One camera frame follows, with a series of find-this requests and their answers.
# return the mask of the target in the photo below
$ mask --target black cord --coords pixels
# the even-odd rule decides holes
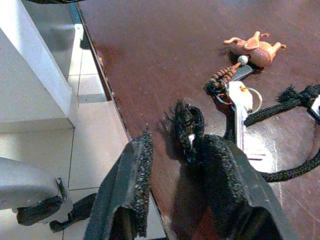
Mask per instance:
[[[280,104],[262,109],[257,113],[250,115],[245,121],[245,125],[251,126],[275,114],[288,111],[297,106],[310,108],[314,98],[319,94],[320,84],[307,86],[305,90],[300,93],[297,93],[294,90],[294,87],[290,86],[279,96],[278,101]],[[204,137],[205,121],[200,109],[195,106],[183,104],[182,100],[178,100],[172,123],[174,125],[176,138],[184,149],[188,163],[192,166],[202,164],[202,141]],[[189,141],[190,134],[195,135],[193,144]],[[226,134],[225,137],[230,139],[232,138],[232,134]],[[283,182],[308,173],[319,165],[320,149],[313,159],[306,160],[300,166],[274,173],[259,173],[261,173],[262,177],[269,183]]]

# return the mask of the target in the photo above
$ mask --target silver key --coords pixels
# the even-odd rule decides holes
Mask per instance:
[[[253,97],[241,81],[229,82],[228,97],[234,104],[236,145],[244,151],[245,120],[248,117],[248,111],[252,110]]]
[[[317,122],[320,121],[320,95],[314,100],[312,106],[311,106],[311,111],[313,114],[316,116]]]

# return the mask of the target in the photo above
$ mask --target metal bead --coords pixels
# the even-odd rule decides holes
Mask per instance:
[[[238,57],[238,62],[241,63],[241,66],[244,66],[248,63],[249,59],[246,55],[241,55]]]

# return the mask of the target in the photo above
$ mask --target rope knot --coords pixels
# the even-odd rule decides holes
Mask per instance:
[[[201,162],[200,142],[205,130],[205,120],[200,109],[178,100],[173,124],[176,137],[184,150],[188,163],[190,165],[199,164]],[[194,134],[193,144],[189,141],[190,134]]]
[[[294,86],[289,86],[279,97],[278,102],[284,103],[292,100],[300,100],[298,105],[302,105],[306,108],[310,108],[313,99],[320,94],[320,84],[308,85],[303,91],[297,93]]]

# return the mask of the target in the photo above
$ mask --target rubber animal figure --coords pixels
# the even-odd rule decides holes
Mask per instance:
[[[259,31],[256,31],[253,37],[248,40],[232,37],[229,40],[225,40],[223,44],[230,45],[232,43],[236,43],[234,51],[237,55],[247,55],[250,63],[258,67],[266,67],[272,63],[280,48],[285,49],[287,47],[280,42],[270,44],[266,41],[260,41],[262,37],[268,36],[269,33],[261,34]]]

